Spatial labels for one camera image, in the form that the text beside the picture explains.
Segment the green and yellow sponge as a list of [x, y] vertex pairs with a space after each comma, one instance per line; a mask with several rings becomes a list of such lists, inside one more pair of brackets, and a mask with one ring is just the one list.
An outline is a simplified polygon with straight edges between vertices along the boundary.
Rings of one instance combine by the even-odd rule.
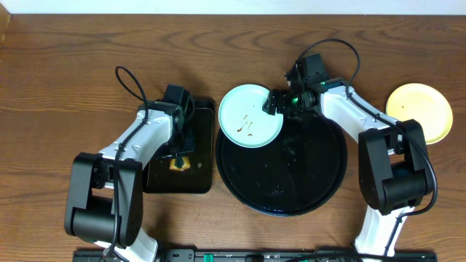
[[187, 156], [179, 156], [170, 160], [169, 170], [183, 172], [191, 168], [189, 158]]

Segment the light blue plate top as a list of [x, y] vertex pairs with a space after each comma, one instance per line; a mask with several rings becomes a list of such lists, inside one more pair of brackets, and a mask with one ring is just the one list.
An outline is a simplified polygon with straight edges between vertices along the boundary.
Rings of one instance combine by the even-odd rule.
[[218, 121], [222, 132], [244, 148], [259, 148], [271, 143], [283, 126], [283, 115], [263, 111], [270, 91], [257, 84], [243, 84], [222, 99]]

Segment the yellow plate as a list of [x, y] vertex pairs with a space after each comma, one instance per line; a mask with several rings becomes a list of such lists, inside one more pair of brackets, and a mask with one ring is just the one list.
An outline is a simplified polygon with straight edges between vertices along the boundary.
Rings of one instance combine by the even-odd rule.
[[421, 124], [427, 145], [443, 140], [453, 124], [447, 99], [426, 84], [404, 84], [393, 91], [386, 104], [386, 114], [400, 121], [410, 119]]

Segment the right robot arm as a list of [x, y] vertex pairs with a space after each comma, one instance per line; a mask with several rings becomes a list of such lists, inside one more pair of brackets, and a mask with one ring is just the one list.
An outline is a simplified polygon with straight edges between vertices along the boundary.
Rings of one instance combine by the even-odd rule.
[[349, 82], [336, 78], [290, 92], [272, 90], [262, 109], [296, 118], [316, 113], [357, 142], [359, 185], [368, 204], [355, 240], [358, 253], [393, 257], [407, 217], [421, 215], [436, 203], [438, 182], [420, 123], [383, 114]]

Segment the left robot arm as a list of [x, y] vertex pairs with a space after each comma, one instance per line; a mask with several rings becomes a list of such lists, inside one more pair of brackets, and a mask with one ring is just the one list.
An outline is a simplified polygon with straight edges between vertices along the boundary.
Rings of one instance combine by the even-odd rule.
[[103, 259], [155, 261], [158, 243], [142, 228], [143, 171], [192, 119], [195, 104], [152, 101], [110, 146], [72, 163], [64, 228], [103, 247]]

